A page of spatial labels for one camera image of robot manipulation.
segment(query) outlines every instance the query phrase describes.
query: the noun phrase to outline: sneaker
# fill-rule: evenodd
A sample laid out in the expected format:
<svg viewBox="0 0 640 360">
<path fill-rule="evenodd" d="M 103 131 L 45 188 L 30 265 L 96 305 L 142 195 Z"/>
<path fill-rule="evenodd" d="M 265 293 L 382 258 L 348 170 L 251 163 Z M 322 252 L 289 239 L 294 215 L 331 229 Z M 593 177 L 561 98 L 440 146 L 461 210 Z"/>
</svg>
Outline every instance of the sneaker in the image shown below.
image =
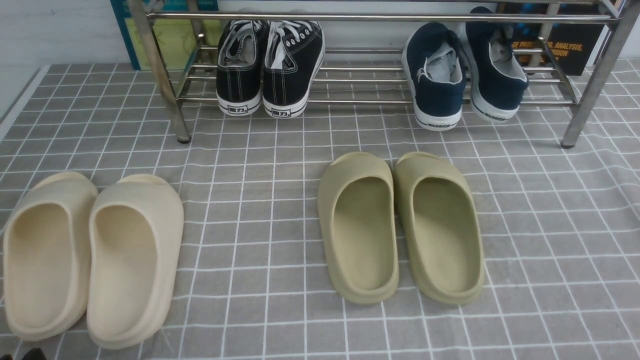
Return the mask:
<svg viewBox="0 0 640 360">
<path fill-rule="evenodd" d="M 492 13 L 478 6 L 471 13 Z M 471 104 L 483 119 L 503 123 L 515 115 L 529 79 L 513 56 L 513 25 L 468 22 L 460 35 L 471 71 Z"/>
<path fill-rule="evenodd" d="M 404 46 L 402 63 L 415 118 L 425 129 L 443 131 L 460 121 L 467 79 L 459 53 L 458 37 L 439 22 L 421 26 Z"/>
<path fill-rule="evenodd" d="M 260 72 L 267 45 L 266 21 L 230 21 L 218 43 L 216 94 L 230 116 L 249 115 L 260 106 Z"/>
<path fill-rule="evenodd" d="M 316 21 L 272 22 L 264 59 L 262 98 L 276 118 L 300 115 L 324 57 L 324 33 Z"/>
</svg>

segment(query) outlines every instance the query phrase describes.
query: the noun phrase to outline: cream slide sandal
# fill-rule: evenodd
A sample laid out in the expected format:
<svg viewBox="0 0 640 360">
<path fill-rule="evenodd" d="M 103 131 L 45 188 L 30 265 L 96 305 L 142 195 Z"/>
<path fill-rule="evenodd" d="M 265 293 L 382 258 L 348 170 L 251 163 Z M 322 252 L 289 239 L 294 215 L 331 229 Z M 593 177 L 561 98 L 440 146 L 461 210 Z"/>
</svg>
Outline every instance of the cream slide sandal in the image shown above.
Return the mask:
<svg viewBox="0 0 640 360">
<path fill-rule="evenodd" d="M 40 181 L 16 205 L 4 232 L 9 328 L 27 341 L 57 335 L 86 310 L 89 213 L 98 189 L 77 172 Z"/>
<path fill-rule="evenodd" d="M 154 175 L 131 175 L 106 188 L 89 219 L 92 248 L 89 335 L 100 346 L 128 347 L 151 337 L 169 311 L 184 208 Z"/>
<path fill-rule="evenodd" d="M 329 277 L 338 293 L 359 304 L 393 295 L 399 273 L 387 163 L 366 152 L 339 157 L 320 179 L 318 214 Z"/>
<path fill-rule="evenodd" d="M 484 259 L 465 178 L 448 161 L 410 152 L 397 161 L 394 182 L 418 288 L 440 302 L 471 302 L 482 291 Z"/>
</svg>

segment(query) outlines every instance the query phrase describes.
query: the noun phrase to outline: gray checkered mat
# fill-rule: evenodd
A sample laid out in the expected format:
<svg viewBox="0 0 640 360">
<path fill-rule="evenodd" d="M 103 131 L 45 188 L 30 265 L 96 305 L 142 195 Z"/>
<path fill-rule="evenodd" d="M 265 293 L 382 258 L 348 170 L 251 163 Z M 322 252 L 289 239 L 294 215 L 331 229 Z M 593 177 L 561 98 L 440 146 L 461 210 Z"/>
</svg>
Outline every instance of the gray checkered mat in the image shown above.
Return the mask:
<svg viewBox="0 0 640 360">
<path fill-rule="evenodd" d="M 574 79 L 579 92 L 587 78 Z M 405 86 L 373 90 L 323 85 L 312 95 L 408 95 Z M 558 95 L 535 86 L 529 94 Z M 225 119 L 215 107 L 185 106 L 194 137 L 181 145 L 151 74 L 52 66 L 0 143 L 0 226 L 29 188 L 59 171 L 101 189 L 129 174 L 159 175 L 186 210 L 174 298 L 161 331 L 119 351 L 96 346 L 84 320 L 21 341 L 0 311 L 0 354 L 20 359 L 38 346 L 50 360 L 640 359 L 639 104 L 640 60 L 620 60 L 570 151 L 557 145 L 568 110 L 536 108 L 503 126 L 465 108 L 462 124 L 434 133 L 404 107 L 310 106 L 303 118 L 274 120 L 263 110 Z M 450 159 L 471 186 L 484 291 L 465 307 L 421 295 L 398 226 L 397 293 L 373 306 L 345 302 L 324 263 L 322 171 L 346 152 L 391 162 L 416 150 Z"/>
</svg>

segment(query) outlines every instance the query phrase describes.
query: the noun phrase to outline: shoe pair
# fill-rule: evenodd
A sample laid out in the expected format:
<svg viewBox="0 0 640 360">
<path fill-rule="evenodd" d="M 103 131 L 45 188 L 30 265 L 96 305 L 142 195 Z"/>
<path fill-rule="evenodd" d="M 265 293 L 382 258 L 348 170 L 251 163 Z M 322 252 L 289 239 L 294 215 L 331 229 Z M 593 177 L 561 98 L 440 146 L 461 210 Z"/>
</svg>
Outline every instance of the shoe pair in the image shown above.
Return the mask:
<svg viewBox="0 0 640 360">
<path fill-rule="evenodd" d="M 98 189 L 82 174 L 39 182 L 4 233 L 4 303 L 11 331 L 38 341 L 86 311 L 104 348 L 142 342 L 169 311 L 184 210 L 157 176 L 127 176 Z"/>
<path fill-rule="evenodd" d="M 482 6 L 471 13 L 491 13 Z M 443 131 L 462 115 L 467 79 L 460 59 L 471 71 L 471 105 L 482 118 L 501 124 L 515 115 L 529 86 L 513 56 L 513 26 L 468 22 L 460 37 L 432 22 L 416 30 L 403 50 L 404 73 L 413 95 L 418 125 Z"/>
<path fill-rule="evenodd" d="M 393 174 L 366 152 L 343 155 L 324 171 L 318 217 L 333 287 L 359 304 L 396 291 L 394 197 L 418 289 L 448 304 L 474 300 L 484 259 L 471 191 L 448 161 L 424 152 L 405 154 Z"/>
<path fill-rule="evenodd" d="M 300 115 L 324 57 L 324 34 L 315 21 L 235 20 L 218 44 L 218 106 L 230 116 L 249 115 L 262 101 L 275 118 Z"/>
</svg>

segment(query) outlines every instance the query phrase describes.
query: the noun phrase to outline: rack shelf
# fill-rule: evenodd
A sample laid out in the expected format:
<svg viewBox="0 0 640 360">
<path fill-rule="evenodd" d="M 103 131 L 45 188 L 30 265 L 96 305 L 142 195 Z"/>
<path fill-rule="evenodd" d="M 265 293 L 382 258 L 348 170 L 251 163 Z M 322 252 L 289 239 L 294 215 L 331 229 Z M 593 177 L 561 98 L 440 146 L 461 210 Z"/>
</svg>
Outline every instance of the rack shelf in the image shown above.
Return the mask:
<svg viewBox="0 0 640 360">
<path fill-rule="evenodd" d="M 571 109 L 573 117 L 567 126 L 567 130 L 560 141 L 562 148 L 570 149 L 575 146 L 582 128 L 586 123 L 593 106 L 595 105 L 602 88 L 611 73 L 613 65 L 620 55 L 635 22 L 640 14 L 640 0 L 624 0 L 618 11 L 609 0 L 512 0 L 513 3 L 546 3 L 550 4 L 547 14 L 357 14 L 357 13 L 266 13 L 266 12 L 201 12 L 198 10 L 197 0 L 187 0 L 188 12 L 164 12 L 162 7 L 164 0 L 152 1 L 147 7 L 142 0 L 127 0 L 138 33 L 142 40 L 147 58 L 151 64 L 152 72 L 156 77 L 160 93 L 167 111 L 170 114 L 172 127 L 177 139 L 181 143 L 191 141 L 191 136 L 182 116 L 181 106 L 184 102 L 216 103 L 215 96 L 207 97 L 202 94 L 189 94 L 190 84 L 194 81 L 213 82 L 216 80 L 211 72 L 217 68 L 217 48 L 207 45 L 202 21 L 206 19 L 248 19 L 248 20 L 331 20 L 331 21 L 407 21 L 407 22 L 529 22 L 542 24 L 538 38 L 537 49 L 515 49 L 516 54 L 531 54 L 529 66 L 525 66 L 526 73 L 546 74 L 545 78 L 530 78 L 533 86 L 557 86 L 563 99 L 525 99 L 523 106 L 567 106 Z M 596 4 L 600 9 L 599 15 L 558 15 L 559 3 L 563 4 Z M 160 53 L 153 25 L 156 19 L 188 19 L 191 21 L 196 49 L 191 54 L 184 69 L 180 82 L 176 88 L 169 79 L 162 54 Z M 567 78 L 559 67 L 559 64 L 547 46 L 547 38 L 553 24 L 603 24 L 609 27 L 609 36 L 603 44 L 603 52 L 596 62 L 587 87 L 578 98 Z M 400 54 L 401 49 L 327 49 L 328 54 Z M 548 64 L 540 65 L 541 55 L 549 60 Z M 320 68 L 326 72 L 402 72 L 397 66 L 324 66 Z M 398 78 L 316 78 L 314 83 L 322 84 L 399 84 L 405 83 L 402 77 Z M 411 99 L 380 99 L 380 100 L 309 100 L 310 104 L 320 105 L 386 105 L 406 106 L 412 103 Z"/>
</svg>

